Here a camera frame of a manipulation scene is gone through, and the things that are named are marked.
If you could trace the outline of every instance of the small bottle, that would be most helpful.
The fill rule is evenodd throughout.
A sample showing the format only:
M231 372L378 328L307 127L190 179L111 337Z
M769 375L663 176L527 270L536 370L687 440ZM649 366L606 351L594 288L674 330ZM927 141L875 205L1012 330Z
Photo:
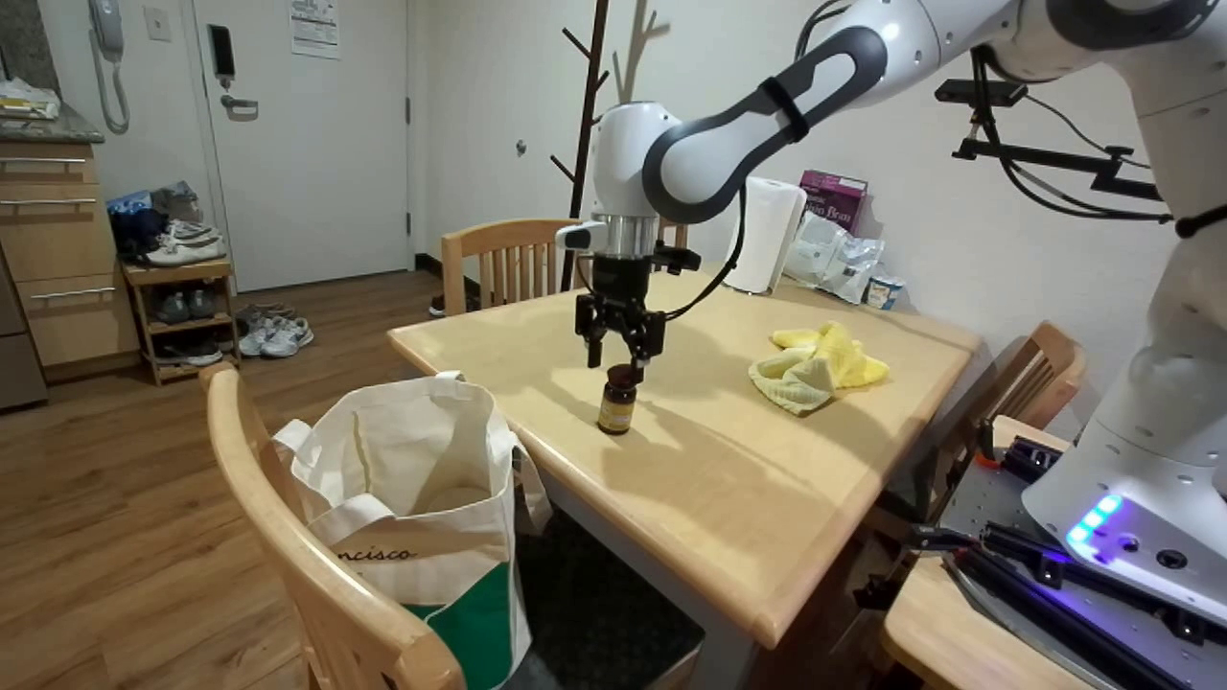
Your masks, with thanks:
M638 366L614 366L606 372L606 398L597 412L597 429L612 438L631 434L631 418L638 412L638 389L640 389L644 372Z

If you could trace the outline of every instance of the white door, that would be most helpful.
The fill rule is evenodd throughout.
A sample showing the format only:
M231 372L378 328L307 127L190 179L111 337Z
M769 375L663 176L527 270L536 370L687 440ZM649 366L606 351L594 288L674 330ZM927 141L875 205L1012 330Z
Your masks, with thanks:
M238 288L407 270L407 0L191 4Z

